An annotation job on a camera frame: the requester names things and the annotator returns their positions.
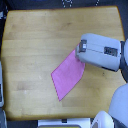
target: wooden tabletop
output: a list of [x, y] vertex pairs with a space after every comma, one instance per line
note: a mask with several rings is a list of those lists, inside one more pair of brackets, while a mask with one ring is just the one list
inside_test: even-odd
[[108, 111], [114, 91], [125, 83], [120, 71], [86, 64], [81, 81], [60, 102], [51, 78], [85, 33], [124, 40], [118, 9], [8, 13], [1, 53], [7, 119], [94, 117]]

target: gray floor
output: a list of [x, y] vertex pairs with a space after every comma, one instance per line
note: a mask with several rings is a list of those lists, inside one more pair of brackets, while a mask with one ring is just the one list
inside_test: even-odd
[[[83, 4], [84, 0], [74, 0], [76, 1], [73, 7], [84, 7], [85, 4]], [[51, 2], [51, 5], [46, 4], [44, 5], [44, 8], [53, 8], [54, 3]], [[123, 23], [123, 29], [124, 29], [124, 35], [125, 39], [128, 38], [128, 0], [116, 0], [114, 3], [113, 2], [106, 2], [104, 4], [99, 3], [98, 6], [101, 5], [117, 5], [119, 8], [119, 12], [121, 15], [121, 20]], [[55, 6], [55, 8], [63, 8], [62, 3], [59, 0], [58, 6]], [[0, 29], [2, 30], [3, 23], [1, 23], [0, 20]], [[37, 121], [8, 121], [8, 128], [36, 128], [37, 127]]]

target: white object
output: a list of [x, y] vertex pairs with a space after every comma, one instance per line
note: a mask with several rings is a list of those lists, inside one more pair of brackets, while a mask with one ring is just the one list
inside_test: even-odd
[[93, 120], [91, 128], [114, 128], [114, 122], [108, 113], [100, 111]]
[[128, 84], [115, 91], [108, 113], [128, 127]]
[[[82, 35], [81, 40], [87, 40], [87, 48], [85, 52], [79, 52], [79, 46], [76, 47], [76, 57], [80, 61], [118, 71], [121, 58], [121, 43], [119, 40], [91, 33]], [[115, 49], [117, 55], [105, 54], [105, 48]]]
[[67, 119], [67, 123], [62, 123], [61, 119], [58, 120], [38, 120], [38, 126], [42, 125], [79, 125], [81, 128], [90, 128], [90, 118], [74, 118]]

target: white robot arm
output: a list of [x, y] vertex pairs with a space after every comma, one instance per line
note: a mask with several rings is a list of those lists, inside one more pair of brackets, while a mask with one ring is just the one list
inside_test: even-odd
[[[121, 69], [124, 80], [128, 83], [128, 40], [116, 39], [87, 33], [82, 35], [76, 47], [75, 56], [81, 62], [104, 69]], [[128, 84], [121, 86], [113, 95], [109, 114], [99, 112], [91, 128], [126, 128], [128, 127]]]

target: pink cloth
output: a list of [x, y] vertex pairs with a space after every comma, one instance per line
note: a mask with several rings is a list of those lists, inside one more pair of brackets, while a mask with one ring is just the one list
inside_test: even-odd
[[84, 68], [85, 64], [75, 58], [75, 50], [73, 50], [51, 73], [59, 101], [79, 82]]

